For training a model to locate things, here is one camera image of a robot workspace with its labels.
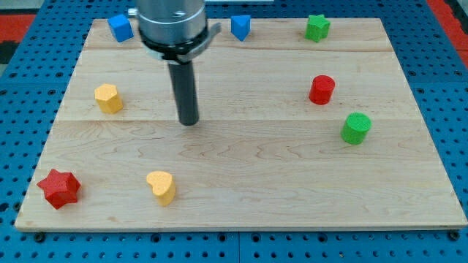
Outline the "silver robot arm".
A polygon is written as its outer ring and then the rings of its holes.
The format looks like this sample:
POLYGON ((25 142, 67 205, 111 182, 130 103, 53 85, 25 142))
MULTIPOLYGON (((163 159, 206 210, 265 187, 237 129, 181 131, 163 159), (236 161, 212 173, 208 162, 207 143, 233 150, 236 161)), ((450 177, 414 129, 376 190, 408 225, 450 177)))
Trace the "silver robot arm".
POLYGON ((222 31, 221 23, 208 24, 204 0, 135 0, 127 13, 147 51, 171 64, 188 64, 222 31))

